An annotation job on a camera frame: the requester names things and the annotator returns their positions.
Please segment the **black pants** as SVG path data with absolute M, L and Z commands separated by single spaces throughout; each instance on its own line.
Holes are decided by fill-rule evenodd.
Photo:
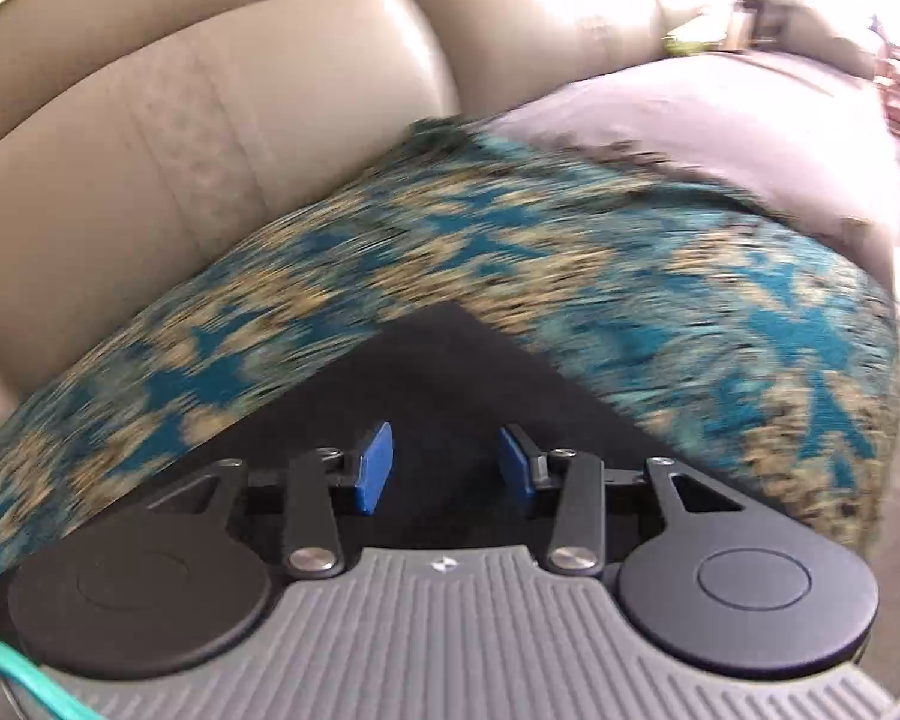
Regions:
M 372 515 L 338 517 L 344 572 L 374 550 L 517 546 L 543 564 L 553 519 L 528 517 L 510 496 L 497 465 L 505 424 L 543 450 L 583 450 L 619 470 L 640 470 L 658 450 L 543 358 L 456 305 L 434 305 L 246 418 L 214 415 L 207 439 L 187 438 L 193 415 L 148 419 L 130 456 L 94 484 L 86 523 L 0 575 L 0 631 L 134 632 L 192 647 L 244 635 L 302 577 L 266 562 L 219 515 L 154 514 L 149 500 L 224 458 L 256 470 L 322 445 L 351 449 L 382 421 L 393 427 L 393 468 Z M 656 527 L 649 489 L 608 493 L 608 566 L 589 579 L 610 589 L 624 556 Z

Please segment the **teal patterned sofa throw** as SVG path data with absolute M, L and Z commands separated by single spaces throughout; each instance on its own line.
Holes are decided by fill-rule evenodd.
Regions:
M 422 121 L 136 312 L 0 427 L 0 574 L 442 301 L 854 551 L 899 424 L 893 293 L 662 154 Z

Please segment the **mauve cushion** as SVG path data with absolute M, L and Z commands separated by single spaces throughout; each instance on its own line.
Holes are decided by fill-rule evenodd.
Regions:
M 491 128 L 535 145 L 662 154 L 744 188 L 893 284 L 900 165 L 877 88 L 857 76 L 788 54 L 679 57 L 563 86 Z

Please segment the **beige leather sofa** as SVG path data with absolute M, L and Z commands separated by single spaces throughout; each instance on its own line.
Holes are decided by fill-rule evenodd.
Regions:
M 647 75 L 706 0 L 0 0 L 0 424 L 424 117 Z

